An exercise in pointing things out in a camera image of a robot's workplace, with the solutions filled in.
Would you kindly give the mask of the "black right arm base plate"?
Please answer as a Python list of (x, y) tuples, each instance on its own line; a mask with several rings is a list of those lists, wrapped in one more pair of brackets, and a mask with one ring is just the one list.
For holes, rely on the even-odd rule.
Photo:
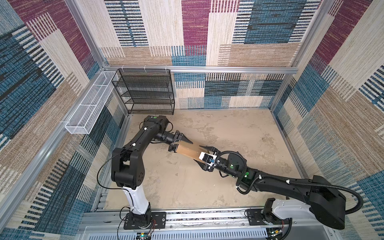
[(263, 214), (263, 209), (247, 209), (245, 210), (244, 214), (245, 217), (248, 219), (250, 226), (288, 226), (290, 223), (289, 219), (281, 220), (272, 214)]

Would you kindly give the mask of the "aluminium front mounting rail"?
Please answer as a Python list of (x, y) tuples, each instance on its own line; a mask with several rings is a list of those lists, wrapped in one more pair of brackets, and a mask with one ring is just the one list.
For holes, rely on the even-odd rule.
[(85, 213), (77, 240), (340, 240), (337, 230), (316, 220), (266, 224), (261, 207), (154, 210), (156, 229), (124, 229), (123, 210)]

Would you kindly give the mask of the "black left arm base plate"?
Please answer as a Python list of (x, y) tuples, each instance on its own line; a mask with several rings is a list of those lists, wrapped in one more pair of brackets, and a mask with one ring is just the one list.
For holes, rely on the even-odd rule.
[(124, 230), (138, 230), (140, 227), (145, 230), (153, 227), (155, 229), (164, 229), (166, 220), (166, 212), (152, 212), (144, 215), (129, 213), (124, 221)]

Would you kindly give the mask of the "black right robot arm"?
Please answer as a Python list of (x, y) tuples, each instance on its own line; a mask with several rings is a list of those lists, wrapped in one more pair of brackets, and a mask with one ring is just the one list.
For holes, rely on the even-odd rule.
[(271, 175), (248, 167), (238, 152), (220, 152), (214, 147), (204, 147), (196, 162), (204, 171), (217, 169), (236, 178), (236, 188), (243, 195), (251, 191), (270, 192), (296, 199), (308, 205), (323, 225), (337, 230), (345, 228), (346, 197), (341, 193), (342, 187), (330, 184), (321, 176), (293, 179)]

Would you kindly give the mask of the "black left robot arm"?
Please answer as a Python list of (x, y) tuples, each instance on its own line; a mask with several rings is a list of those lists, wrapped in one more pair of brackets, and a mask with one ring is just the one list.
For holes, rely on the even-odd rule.
[(182, 133), (166, 130), (170, 121), (165, 116), (147, 116), (133, 139), (122, 148), (113, 150), (111, 179), (121, 188), (130, 204), (125, 223), (148, 228), (153, 222), (151, 205), (146, 199), (142, 183), (145, 177), (143, 155), (152, 140), (171, 145), (179, 140), (192, 143)]

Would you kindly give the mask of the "brown cardboard box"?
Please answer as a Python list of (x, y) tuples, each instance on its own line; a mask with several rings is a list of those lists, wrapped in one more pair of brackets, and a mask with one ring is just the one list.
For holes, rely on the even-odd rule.
[(202, 162), (202, 160), (200, 159), (201, 153), (210, 153), (208, 150), (201, 147), (201, 144), (199, 143), (190, 144), (184, 141), (180, 141), (176, 145), (176, 153), (184, 155), (199, 162)]

